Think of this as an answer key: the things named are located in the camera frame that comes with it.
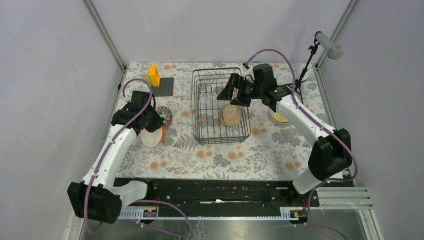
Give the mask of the pink patterned bowl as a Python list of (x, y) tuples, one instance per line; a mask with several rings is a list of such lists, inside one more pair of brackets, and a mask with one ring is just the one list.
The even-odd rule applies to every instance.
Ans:
[(162, 125), (166, 128), (168, 127), (173, 120), (172, 111), (166, 106), (156, 107), (156, 112), (163, 119)]

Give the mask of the beige bowl with leaf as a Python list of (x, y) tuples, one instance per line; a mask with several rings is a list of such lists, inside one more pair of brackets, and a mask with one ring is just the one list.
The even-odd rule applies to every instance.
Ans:
[(238, 105), (226, 104), (220, 109), (220, 122), (227, 127), (235, 127), (242, 121), (242, 109)]

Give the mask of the orange glossy bowl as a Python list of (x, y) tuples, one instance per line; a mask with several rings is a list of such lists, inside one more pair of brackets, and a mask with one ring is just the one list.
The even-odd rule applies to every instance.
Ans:
[(150, 148), (155, 147), (164, 140), (166, 136), (166, 128), (162, 126), (154, 132), (148, 132), (147, 130), (143, 129), (139, 135), (144, 145)]

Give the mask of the yellow dotted white bowl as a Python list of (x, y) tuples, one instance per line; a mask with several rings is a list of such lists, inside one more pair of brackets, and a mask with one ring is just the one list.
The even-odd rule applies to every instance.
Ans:
[(287, 124), (289, 123), (289, 121), (282, 115), (278, 114), (277, 112), (272, 111), (271, 109), (269, 110), (270, 116), (271, 118), (281, 124)]

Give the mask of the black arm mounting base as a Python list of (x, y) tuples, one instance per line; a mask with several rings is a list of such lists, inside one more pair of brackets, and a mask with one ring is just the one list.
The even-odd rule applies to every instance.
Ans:
[(146, 197), (109, 209), (114, 219), (306, 219), (324, 206), (317, 192), (298, 194), (290, 181), (117, 178), (114, 186), (147, 185)]

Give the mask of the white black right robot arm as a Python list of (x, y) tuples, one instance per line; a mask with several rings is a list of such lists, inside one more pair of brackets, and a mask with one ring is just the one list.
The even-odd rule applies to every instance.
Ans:
[(245, 76), (231, 73), (216, 98), (244, 107), (259, 99), (285, 117), (312, 145), (307, 168), (291, 182), (286, 193), (287, 201), (293, 206), (301, 205), (308, 192), (352, 164), (349, 132), (326, 124), (299, 102), (294, 90), (278, 85), (268, 63), (251, 67)]

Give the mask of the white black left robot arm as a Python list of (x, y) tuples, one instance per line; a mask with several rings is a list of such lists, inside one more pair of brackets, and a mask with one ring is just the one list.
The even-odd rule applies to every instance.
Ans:
[(154, 190), (143, 181), (131, 180), (122, 186), (114, 183), (127, 150), (140, 134), (162, 138), (164, 119), (155, 108), (151, 92), (135, 90), (113, 115), (109, 136), (94, 164), (81, 182), (71, 182), (67, 188), (77, 217), (112, 224), (123, 207), (137, 200), (144, 206), (154, 202)]

